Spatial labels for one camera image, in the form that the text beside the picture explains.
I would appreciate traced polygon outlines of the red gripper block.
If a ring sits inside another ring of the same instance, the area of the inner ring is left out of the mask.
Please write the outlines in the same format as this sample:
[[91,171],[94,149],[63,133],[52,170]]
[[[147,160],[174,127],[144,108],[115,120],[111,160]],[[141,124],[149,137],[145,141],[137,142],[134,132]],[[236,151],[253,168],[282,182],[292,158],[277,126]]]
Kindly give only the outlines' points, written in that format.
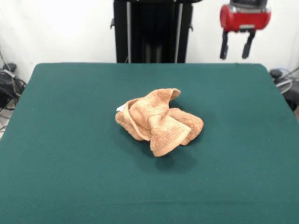
[[244,45],[242,58],[248,58],[253,39],[256,31],[264,29],[271,18],[271,10],[263,9],[249,9],[235,7],[231,4],[226,4],[221,7],[220,22],[224,29],[222,33],[222,44],[220,59],[226,59],[228,53],[228,33],[229,31],[238,32],[240,30],[250,30],[247,42]]

